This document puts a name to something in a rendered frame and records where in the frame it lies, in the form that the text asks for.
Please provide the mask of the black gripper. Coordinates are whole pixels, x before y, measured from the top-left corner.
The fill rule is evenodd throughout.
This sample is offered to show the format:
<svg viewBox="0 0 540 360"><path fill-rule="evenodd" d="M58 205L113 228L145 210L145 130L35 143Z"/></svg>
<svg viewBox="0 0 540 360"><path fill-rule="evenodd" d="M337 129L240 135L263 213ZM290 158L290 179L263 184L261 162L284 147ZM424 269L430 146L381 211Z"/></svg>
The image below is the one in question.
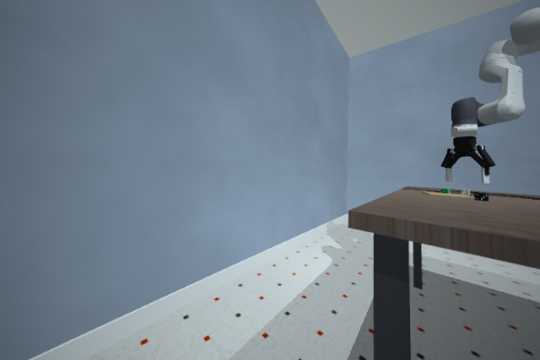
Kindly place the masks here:
<svg viewBox="0 0 540 360"><path fill-rule="evenodd" d="M445 168L445 181L452 181L452 166L461 157L472 157L479 165L481 165L482 183L489 183L489 167L495 166L494 161L490 158L485 150L485 146L477 145L476 137L455 137L453 145L455 148L448 148L447 154L441 164ZM475 151L483 158L481 159ZM453 157L452 157L453 156Z"/></svg>

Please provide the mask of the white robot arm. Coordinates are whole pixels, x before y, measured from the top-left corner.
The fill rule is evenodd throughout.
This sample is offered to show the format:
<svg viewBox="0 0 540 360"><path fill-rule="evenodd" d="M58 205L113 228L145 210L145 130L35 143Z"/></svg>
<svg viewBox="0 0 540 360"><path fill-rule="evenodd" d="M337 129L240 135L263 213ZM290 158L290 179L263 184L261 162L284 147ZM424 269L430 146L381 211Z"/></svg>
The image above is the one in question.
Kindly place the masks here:
<svg viewBox="0 0 540 360"><path fill-rule="evenodd" d="M500 98L486 105L474 97L455 102L451 108L452 137L474 137L479 126L513 121L524 113L522 70L516 58L540 51L540 8L516 17L510 35L511 41L502 40L488 48L479 69L479 78L484 82L501 81Z"/></svg>

